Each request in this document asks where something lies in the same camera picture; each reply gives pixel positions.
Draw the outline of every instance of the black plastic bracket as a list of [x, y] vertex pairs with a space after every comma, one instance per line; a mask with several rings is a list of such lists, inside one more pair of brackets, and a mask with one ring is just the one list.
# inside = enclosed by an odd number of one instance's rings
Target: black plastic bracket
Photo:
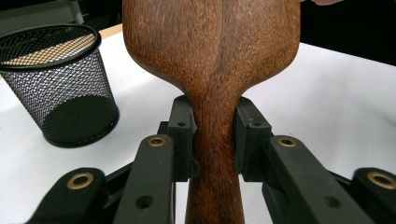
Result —
[[79, 168], [55, 183], [27, 223], [97, 223], [106, 200], [105, 174]]
[[349, 194], [375, 223], [396, 221], [396, 175], [377, 168], [360, 168]]
[[199, 163], [192, 156], [192, 139], [196, 129], [189, 99], [185, 95], [178, 96], [173, 102], [169, 121], [163, 121], [158, 131], [169, 135], [175, 142], [176, 182], [187, 182], [190, 177], [199, 174]]
[[113, 224], [174, 223], [174, 148], [163, 134], [140, 143]]
[[374, 223], [298, 139], [264, 149], [262, 194], [274, 223]]
[[271, 129], [259, 109], [241, 97], [233, 119], [235, 170], [246, 182], [262, 182], [262, 148], [267, 147], [274, 136]]

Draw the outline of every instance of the wooden neck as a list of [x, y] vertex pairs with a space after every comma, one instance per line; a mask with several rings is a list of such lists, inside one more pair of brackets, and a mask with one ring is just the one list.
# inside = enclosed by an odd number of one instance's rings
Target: wooden neck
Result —
[[235, 99], [193, 100], [194, 158], [200, 174], [190, 180], [186, 223], [245, 223], [238, 175], [234, 169], [233, 114]]

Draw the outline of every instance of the wood grain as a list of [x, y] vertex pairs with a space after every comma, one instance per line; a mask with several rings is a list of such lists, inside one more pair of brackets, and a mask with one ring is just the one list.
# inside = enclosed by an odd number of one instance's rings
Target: wood grain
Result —
[[104, 30], [101, 30], [101, 31], [99, 31], [99, 34], [102, 37], [102, 39], [106, 39], [106, 38], [116, 35], [120, 32], [122, 32], [122, 24], [118, 24], [118, 25], [115, 25], [112, 27], [108, 27]]
[[131, 57], [191, 100], [200, 175], [190, 182], [186, 223], [244, 223], [233, 113], [245, 90], [294, 59], [300, 1], [124, 0], [122, 15]]

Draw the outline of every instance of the white surface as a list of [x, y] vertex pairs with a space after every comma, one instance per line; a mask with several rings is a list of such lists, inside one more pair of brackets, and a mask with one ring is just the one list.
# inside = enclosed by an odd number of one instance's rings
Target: white surface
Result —
[[[97, 167], [106, 174], [134, 159], [140, 141], [168, 120], [181, 92], [138, 67], [122, 35], [100, 48], [120, 109], [103, 140], [63, 149], [48, 144], [21, 103], [0, 80], [0, 223], [29, 219], [63, 174]], [[396, 173], [396, 67], [301, 44], [284, 72], [247, 91], [275, 134], [302, 140], [323, 165], [350, 178], [360, 167]], [[177, 184], [183, 223], [187, 184]], [[260, 184], [241, 181], [247, 223], [271, 223]]]

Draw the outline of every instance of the mesh cup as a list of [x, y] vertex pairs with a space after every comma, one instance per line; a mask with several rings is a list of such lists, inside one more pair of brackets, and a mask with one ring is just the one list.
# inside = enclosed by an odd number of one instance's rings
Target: mesh cup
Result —
[[81, 147], [113, 130], [119, 110], [92, 28], [57, 24], [0, 36], [0, 74], [58, 147]]

